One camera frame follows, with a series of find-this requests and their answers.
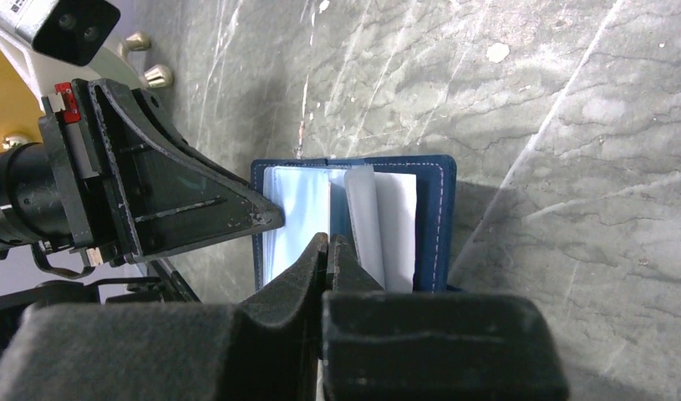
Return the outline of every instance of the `white spot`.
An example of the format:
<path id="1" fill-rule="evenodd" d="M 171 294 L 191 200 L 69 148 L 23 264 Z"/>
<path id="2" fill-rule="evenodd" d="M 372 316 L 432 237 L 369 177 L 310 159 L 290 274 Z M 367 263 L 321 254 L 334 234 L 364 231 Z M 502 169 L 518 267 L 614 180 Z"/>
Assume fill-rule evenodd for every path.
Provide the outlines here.
<path id="1" fill-rule="evenodd" d="M 612 124 L 623 117 L 628 104 L 622 100 L 590 98 L 582 107 L 583 116 L 590 122 Z"/>
<path id="2" fill-rule="evenodd" d="M 489 48 L 487 53 L 488 60 L 493 63 L 499 63 L 504 60 L 507 55 L 510 54 L 510 46 L 504 43 L 493 43 Z"/>
<path id="3" fill-rule="evenodd" d="M 322 14 L 323 11 L 327 10 L 329 6 L 330 2 L 328 0 L 323 0 L 323 2 L 320 3 L 320 6 L 318 6 L 319 14 Z"/>

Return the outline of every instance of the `white stitching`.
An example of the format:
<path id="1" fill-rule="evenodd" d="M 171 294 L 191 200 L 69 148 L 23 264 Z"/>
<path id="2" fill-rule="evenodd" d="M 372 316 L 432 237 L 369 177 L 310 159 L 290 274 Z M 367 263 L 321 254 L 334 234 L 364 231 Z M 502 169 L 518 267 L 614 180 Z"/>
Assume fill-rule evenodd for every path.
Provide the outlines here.
<path id="1" fill-rule="evenodd" d="M 439 168 L 441 173 L 441 185 L 439 193 L 439 219 L 438 225 L 436 227 L 436 252 L 434 256 L 434 278 L 431 281 L 431 291 L 436 291 L 436 267 L 439 265 L 439 243 L 441 238 L 441 214 L 443 213 L 444 204 L 444 168 L 436 163 L 376 163 L 374 165 L 396 165 L 396 166 L 406 166 L 406 165 L 432 165 Z"/>
<path id="2" fill-rule="evenodd" d="M 440 184 L 440 193 L 439 193 L 439 218 L 437 220 L 437 226 L 436 226 L 436 249 L 435 249 L 435 255 L 434 255 L 434 275 L 433 279 L 431 281 L 431 291 L 436 291 L 436 267 L 439 265 L 439 244 L 440 244 L 440 239 L 441 239 L 441 216 L 443 214 L 443 205 L 444 205 L 444 168 L 441 167 L 441 165 L 437 163 L 375 163 L 373 165 L 394 165 L 394 166 L 407 166 L 407 165 L 432 165 L 434 167 L 437 167 L 439 169 L 439 172 L 441 173 L 441 184 Z M 256 166 L 256 169 L 260 167 L 269 167 L 269 166 L 277 166 L 276 164 L 273 163 L 262 163 Z M 319 166 L 333 166 L 333 165 L 301 165 L 301 167 L 319 167 Z M 257 170 L 254 170 L 255 174 L 252 174 L 252 187 L 256 188 L 257 187 Z M 261 265 L 259 268 L 259 282 L 262 282 L 262 268 L 264 265 L 263 261 L 263 255 L 262 255 L 262 241 L 257 241 L 257 254 L 260 256 L 261 260 Z"/>

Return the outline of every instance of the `screw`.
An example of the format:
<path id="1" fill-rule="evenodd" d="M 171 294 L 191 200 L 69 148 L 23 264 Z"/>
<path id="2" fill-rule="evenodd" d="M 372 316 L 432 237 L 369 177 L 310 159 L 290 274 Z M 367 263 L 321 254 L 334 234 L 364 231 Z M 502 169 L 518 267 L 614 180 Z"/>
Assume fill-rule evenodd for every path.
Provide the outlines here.
<path id="1" fill-rule="evenodd" d="M 1 142 L 1 145 L 3 145 L 4 150 L 10 150 L 12 148 L 17 148 L 19 146 L 29 143 L 30 140 L 28 139 L 27 136 L 15 132 L 3 137 L 3 142 Z"/>

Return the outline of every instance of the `yellow wall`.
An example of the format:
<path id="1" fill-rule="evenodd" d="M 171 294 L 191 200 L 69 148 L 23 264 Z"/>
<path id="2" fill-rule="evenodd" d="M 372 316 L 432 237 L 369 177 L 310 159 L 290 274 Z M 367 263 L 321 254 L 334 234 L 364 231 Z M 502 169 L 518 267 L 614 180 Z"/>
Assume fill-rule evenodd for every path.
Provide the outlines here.
<path id="1" fill-rule="evenodd" d="M 0 51 L 0 152 L 3 136 L 14 131 L 41 141 L 38 118 L 42 115 L 33 93 Z"/>

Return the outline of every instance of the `blue leather cover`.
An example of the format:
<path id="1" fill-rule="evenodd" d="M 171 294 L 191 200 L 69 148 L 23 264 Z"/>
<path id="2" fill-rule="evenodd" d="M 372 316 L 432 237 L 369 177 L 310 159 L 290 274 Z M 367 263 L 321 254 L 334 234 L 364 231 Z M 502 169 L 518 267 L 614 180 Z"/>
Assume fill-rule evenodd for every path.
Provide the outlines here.
<path id="1" fill-rule="evenodd" d="M 264 170 L 275 165 L 372 165 L 375 171 L 416 175 L 416 270 L 414 291 L 446 291 L 455 200 L 455 160 L 448 155 L 363 159 L 254 160 L 252 188 L 264 187 Z M 261 285 L 262 236 L 252 238 L 257 290 Z"/>

